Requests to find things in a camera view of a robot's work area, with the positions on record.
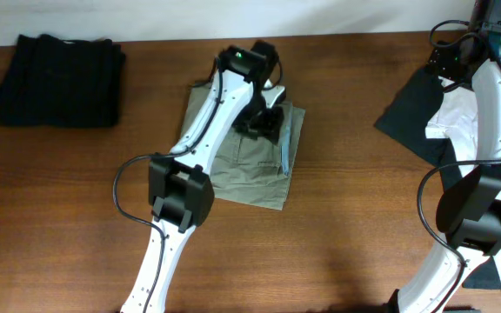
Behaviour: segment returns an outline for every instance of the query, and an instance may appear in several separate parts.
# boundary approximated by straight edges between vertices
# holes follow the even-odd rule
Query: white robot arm
[[[477,160],[501,160],[501,18],[500,24],[493,28],[495,11],[501,17],[501,3],[479,1],[468,34],[477,39],[471,45],[484,41],[487,44],[482,47],[492,49],[491,58],[475,61],[474,75],[467,79],[478,106]],[[462,50],[451,52],[451,62],[444,66],[455,62],[460,67],[458,71],[464,70],[465,64],[458,59],[465,60],[464,54],[475,50],[472,46],[468,48],[464,45]],[[391,313],[442,312],[464,279],[501,250],[501,162],[477,165],[444,193],[438,205],[437,225],[442,232],[439,237],[452,250],[435,243],[417,275],[392,296]]]
[[[283,86],[268,80],[276,63],[274,47],[260,41],[252,50],[223,51],[195,121],[169,155],[151,159],[149,202],[154,226],[122,313],[164,312],[183,247],[210,211],[214,198],[210,168],[229,128],[276,140],[283,113],[275,104],[285,95]]]

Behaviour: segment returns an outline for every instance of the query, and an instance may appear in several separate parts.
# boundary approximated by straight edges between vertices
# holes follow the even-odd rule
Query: black folded cloth
[[[426,124],[440,110],[443,101],[442,82],[431,74],[430,68],[422,68],[398,92],[374,127],[434,166],[454,163],[457,160],[451,140],[427,139],[424,133]],[[440,176],[444,190],[448,190],[462,178],[457,167],[442,170]],[[479,266],[467,277],[463,286],[470,289],[501,290],[494,260],[491,258]]]
[[[110,127],[119,117],[125,55],[110,39],[20,35],[0,85],[2,126]]]

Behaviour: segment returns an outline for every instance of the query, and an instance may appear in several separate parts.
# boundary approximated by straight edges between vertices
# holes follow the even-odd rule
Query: black cable
[[[271,87],[263,88],[263,90],[266,90],[266,91],[273,90],[279,84],[281,84],[282,81],[284,80],[284,67],[282,66],[282,61],[280,59],[277,60],[277,67],[279,68],[279,78],[277,79],[277,81],[274,84],[272,84]]]
[[[214,79],[214,74],[216,74],[216,68],[217,68],[217,57],[214,58],[214,64],[212,64],[212,70],[210,74],[208,75],[208,79],[202,82],[196,82],[191,85],[191,88],[198,88],[205,86],[207,83],[210,83]]]
[[[463,42],[465,39],[468,39],[470,38],[470,34],[475,34],[477,35],[476,33],[467,33],[465,35],[463,35],[462,37],[460,37],[458,40],[456,40],[455,42],[453,43],[445,43],[445,44],[440,44],[440,43],[435,43],[432,38],[434,37],[434,32],[439,29],[441,26],[444,26],[446,24],[451,24],[451,23],[455,23],[455,24],[460,24],[460,25],[464,25],[464,26],[469,26],[469,22],[466,22],[466,21],[460,21],[460,20],[448,20],[448,21],[443,21],[442,23],[439,23],[437,24],[436,26],[434,26],[431,30],[431,33],[429,35],[429,41],[431,42],[431,45],[434,47],[434,48],[441,48],[441,49],[447,49],[447,48],[452,48],[452,47],[455,47],[456,45],[460,44],[461,42]]]
[[[150,299],[152,298],[152,294],[154,293],[154,289],[156,288],[157,280],[160,276],[160,271],[162,269],[162,261],[164,259],[164,247],[165,247],[166,236],[165,236],[164,232],[162,230],[160,230],[155,224],[148,222],[148,221],[145,221],[142,218],[138,218],[136,216],[133,216],[133,215],[125,212],[121,208],[121,206],[119,205],[119,200],[117,199],[117,186],[119,183],[119,178],[121,178],[121,175],[123,174],[125,169],[127,169],[129,166],[131,166],[132,164],[134,164],[136,162],[143,161],[143,160],[151,160],[151,159],[169,158],[169,157],[182,157],[182,156],[185,156],[185,155],[191,153],[198,146],[198,144],[202,141],[204,135],[206,134],[206,131],[208,131],[208,129],[210,128],[210,125],[212,124],[212,121],[214,120],[214,117],[216,116],[217,109],[219,108],[219,106],[222,102],[222,91],[224,88],[224,76],[221,72],[221,66],[220,66],[220,61],[219,61],[218,57],[216,57],[214,64],[215,64],[214,67],[218,68],[218,71],[219,71],[219,75],[218,75],[218,88],[219,88],[219,90],[217,92],[217,98],[216,98],[216,103],[214,104],[214,108],[212,109],[210,117],[208,118],[208,121],[206,122],[206,125],[204,126],[202,132],[200,133],[200,135],[198,135],[197,140],[191,146],[187,146],[187,149],[183,152],[170,153],[167,155],[151,154],[151,155],[135,156],[135,157],[131,158],[131,160],[123,163],[123,165],[121,165],[119,167],[119,170],[117,170],[117,173],[115,175],[115,179],[113,180],[113,203],[115,204],[115,207],[119,211],[119,213],[121,213],[121,215],[129,218],[131,221],[141,223],[141,224],[144,224],[146,226],[150,226],[152,229],[157,230],[157,232],[159,233],[160,238],[161,238],[162,246],[160,248],[160,257],[159,257],[159,261],[157,264],[157,272],[156,272],[156,276],[154,277],[154,283],[152,284],[152,287],[150,288],[148,297],[146,298],[146,303],[144,304],[143,313],[146,313],[146,310],[148,308],[148,304],[150,302]]]
[[[501,59],[498,56],[496,56],[496,54],[492,50],[491,46],[486,42],[486,40],[484,40],[477,33],[467,33],[467,34],[463,35],[462,37],[460,37],[458,40],[456,40],[454,43],[445,44],[445,45],[436,44],[436,43],[434,43],[432,41],[432,35],[433,35],[434,31],[438,27],[440,27],[441,25],[444,25],[446,23],[455,23],[455,22],[466,23],[466,22],[462,22],[462,21],[446,21],[446,22],[442,22],[442,23],[438,24],[436,27],[434,27],[432,29],[431,36],[430,36],[430,41],[431,41],[432,46],[434,46],[435,48],[449,49],[449,48],[456,47],[461,42],[463,42],[466,38],[476,38],[477,40],[481,41],[485,45],[486,49],[489,51],[491,59],[495,60],[496,64],[498,65],[498,67],[499,67],[499,69],[501,71]],[[449,168],[449,167],[452,167],[452,166],[464,166],[464,165],[499,165],[499,164],[501,164],[501,159],[497,159],[497,160],[460,161],[460,162],[455,162],[455,163],[449,163],[449,164],[441,165],[441,166],[438,166],[437,168],[429,171],[424,176],[423,180],[421,181],[421,184],[418,186],[418,191],[417,191],[417,212],[418,212],[418,215],[420,217],[421,223],[423,224],[424,228],[428,231],[428,233],[432,236],[432,238],[434,238],[434,240],[436,240],[436,242],[440,243],[447,250],[449,250],[454,255],[456,255],[456,257],[459,260],[459,272],[458,272],[458,276],[456,277],[455,282],[451,286],[450,290],[448,290],[448,292],[446,293],[446,295],[444,296],[444,298],[440,301],[440,303],[438,304],[438,306],[432,311],[432,313],[437,313],[442,308],[442,306],[450,299],[450,297],[453,294],[454,290],[461,283],[461,280],[463,278],[463,274],[464,274],[464,271],[465,271],[465,267],[467,266],[467,263],[466,263],[465,259],[463,258],[463,256],[461,255],[461,253],[459,253],[458,250],[456,250],[455,248],[451,247],[445,240],[443,240],[442,238],[440,238],[436,234],[436,232],[431,228],[431,226],[428,224],[428,222],[426,221],[426,218],[424,217],[423,204],[422,204],[424,186],[426,185],[426,183],[428,182],[428,180],[434,174],[438,173],[440,170],[443,170],[443,169],[446,169],[446,168]]]
[[[466,82],[455,82],[455,83],[451,83],[447,86],[444,87],[444,93],[450,93],[454,90],[456,90],[457,88],[459,87],[467,87],[469,86],[468,83]]]

